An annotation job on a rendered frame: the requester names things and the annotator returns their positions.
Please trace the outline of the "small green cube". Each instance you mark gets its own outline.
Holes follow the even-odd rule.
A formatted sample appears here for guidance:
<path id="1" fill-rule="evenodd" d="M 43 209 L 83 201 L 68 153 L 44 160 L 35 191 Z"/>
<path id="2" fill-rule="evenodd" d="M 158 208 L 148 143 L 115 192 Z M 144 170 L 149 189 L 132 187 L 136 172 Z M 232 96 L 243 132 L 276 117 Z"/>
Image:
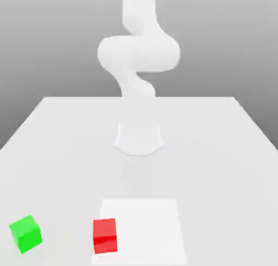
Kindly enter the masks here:
<path id="1" fill-rule="evenodd" d="M 32 215 L 25 216 L 9 224 L 9 229 L 21 254 L 43 242 L 41 229 Z"/>

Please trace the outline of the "small red cube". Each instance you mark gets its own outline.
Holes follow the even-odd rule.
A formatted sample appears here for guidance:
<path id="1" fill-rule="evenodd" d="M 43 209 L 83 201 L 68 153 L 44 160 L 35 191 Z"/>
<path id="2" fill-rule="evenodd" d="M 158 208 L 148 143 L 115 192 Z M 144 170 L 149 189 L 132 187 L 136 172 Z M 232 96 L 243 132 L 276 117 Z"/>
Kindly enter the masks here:
<path id="1" fill-rule="evenodd" d="M 117 252 L 117 231 L 115 218 L 94 220 L 92 234 L 95 254 Z"/>

